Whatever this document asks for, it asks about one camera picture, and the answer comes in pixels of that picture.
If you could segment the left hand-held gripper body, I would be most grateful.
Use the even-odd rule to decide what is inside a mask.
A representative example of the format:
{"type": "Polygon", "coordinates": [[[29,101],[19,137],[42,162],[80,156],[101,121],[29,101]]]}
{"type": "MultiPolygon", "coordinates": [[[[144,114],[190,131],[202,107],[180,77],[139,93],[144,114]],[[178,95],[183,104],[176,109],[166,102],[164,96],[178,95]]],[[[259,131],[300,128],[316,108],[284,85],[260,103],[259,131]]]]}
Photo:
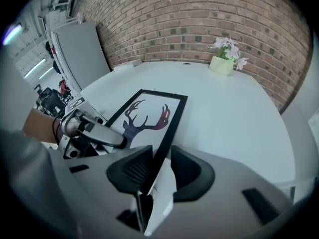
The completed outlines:
{"type": "Polygon", "coordinates": [[[58,150],[64,159],[108,153],[105,146],[82,135],[85,126],[91,122],[105,124],[107,120],[84,97],[76,97],[66,106],[65,115],[60,122],[62,138],[58,144],[58,150]]]}

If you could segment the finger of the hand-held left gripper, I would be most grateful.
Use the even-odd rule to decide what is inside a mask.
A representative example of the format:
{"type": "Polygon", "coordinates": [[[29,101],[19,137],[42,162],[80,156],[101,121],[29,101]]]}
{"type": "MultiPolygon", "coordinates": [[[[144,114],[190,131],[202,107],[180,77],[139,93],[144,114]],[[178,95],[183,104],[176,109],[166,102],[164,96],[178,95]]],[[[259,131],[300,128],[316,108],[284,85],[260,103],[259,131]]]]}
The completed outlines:
{"type": "Polygon", "coordinates": [[[127,145],[126,137],[103,125],[104,121],[100,117],[92,119],[82,115],[80,121],[80,134],[92,142],[115,148],[124,148],[127,145]]]}

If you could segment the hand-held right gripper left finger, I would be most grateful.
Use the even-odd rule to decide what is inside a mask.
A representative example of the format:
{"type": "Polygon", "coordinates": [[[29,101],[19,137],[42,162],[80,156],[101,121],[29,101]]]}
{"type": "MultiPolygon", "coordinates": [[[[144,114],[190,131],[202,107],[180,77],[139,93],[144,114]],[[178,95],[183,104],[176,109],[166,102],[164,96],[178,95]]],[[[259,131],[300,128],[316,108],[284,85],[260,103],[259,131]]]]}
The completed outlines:
{"type": "Polygon", "coordinates": [[[148,213],[140,194],[152,162],[153,147],[147,145],[106,155],[68,159],[67,166],[109,216],[144,233],[148,213]]]}

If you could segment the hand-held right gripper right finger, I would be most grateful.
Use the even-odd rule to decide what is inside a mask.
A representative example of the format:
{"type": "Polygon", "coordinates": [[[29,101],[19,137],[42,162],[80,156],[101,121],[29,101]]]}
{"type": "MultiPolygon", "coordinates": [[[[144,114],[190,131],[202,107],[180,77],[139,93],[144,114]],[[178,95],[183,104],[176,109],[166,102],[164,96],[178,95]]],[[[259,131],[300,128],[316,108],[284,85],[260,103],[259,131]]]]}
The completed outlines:
{"type": "Polygon", "coordinates": [[[172,146],[170,166],[176,191],[152,239],[254,238],[292,205],[275,185],[231,159],[172,146]]]}

